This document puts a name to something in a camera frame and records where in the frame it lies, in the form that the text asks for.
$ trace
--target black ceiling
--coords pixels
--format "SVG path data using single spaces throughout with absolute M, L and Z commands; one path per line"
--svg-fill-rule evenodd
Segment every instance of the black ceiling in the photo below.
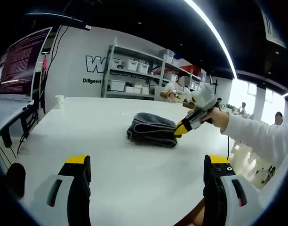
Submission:
M 288 49 L 266 40 L 257 1 L 194 1 L 220 33 L 236 70 L 261 75 L 288 88 Z M 259 4 L 281 31 L 288 46 L 288 3 L 266 0 L 259 1 Z M 114 29 L 152 41 L 173 50 L 192 64 L 200 65 L 209 73 L 213 72 L 213 75 L 232 78 L 231 72 L 219 70 L 230 66 L 214 35 L 184 0 L 23 0 L 11 3 L 11 6 L 9 2 L 2 2 L 2 5 L 0 55 L 25 33 L 47 25 L 55 28 L 59 25 L 53 19 L 26 18 L 26 12 L 62 12 L 68 5 L 64 12 L 66 15 L 91 26 Z M 240 76 L 260 82 L 250 76 Z

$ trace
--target desk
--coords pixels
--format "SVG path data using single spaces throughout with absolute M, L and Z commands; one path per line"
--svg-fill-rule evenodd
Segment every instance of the desk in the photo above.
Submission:
M 174 225 L 203 198 L 204 157 L 226 157 L 227 137 L 204 123 L 165 148 L 135 145 L 126 130 L 138 112 L 178 122 L 188 110 L 158 101 L 67 97 L 63 109 L 52 109 L 32 130 L 17 157 L 26 169 L 25 206 L 65 159 L 88 154 L 92 225 Z
M 9 127 L 19 119 L 19 116 L 24 112 L 23 108 L 27 105 L 33 105 L 33 101 L 0 100 L 0 132 L 4 127 Z

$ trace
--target white cup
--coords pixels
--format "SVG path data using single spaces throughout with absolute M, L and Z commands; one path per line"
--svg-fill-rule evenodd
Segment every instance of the white cup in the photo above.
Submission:
M 64 95 L 56 95 L 56 109 L 62 109 L 64 106 Z

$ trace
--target gray towel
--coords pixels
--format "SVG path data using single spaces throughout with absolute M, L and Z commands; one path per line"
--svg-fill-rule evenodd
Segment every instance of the gray towel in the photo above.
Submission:
M 139 143 L 174 147 L 177 144 L 174 132 L 176 124 L 154 114 L 138 113 L 127 130 L 130 140 Z

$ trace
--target window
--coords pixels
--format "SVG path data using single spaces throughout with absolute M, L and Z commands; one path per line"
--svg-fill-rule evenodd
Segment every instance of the window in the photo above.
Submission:
M 278 93 L 275 93 L 270 89 L 266 89 L 261 121 L 264 121 L 270 125 L 274 124 L 275 114 L 277 112 L 284 114 L 284 107 L 285 99 Z
M 257 85 L 243 80 L 233 80 L 229 104 L 236 108 L 246 103 L 246 113 L 253 114 L 257 94 Z

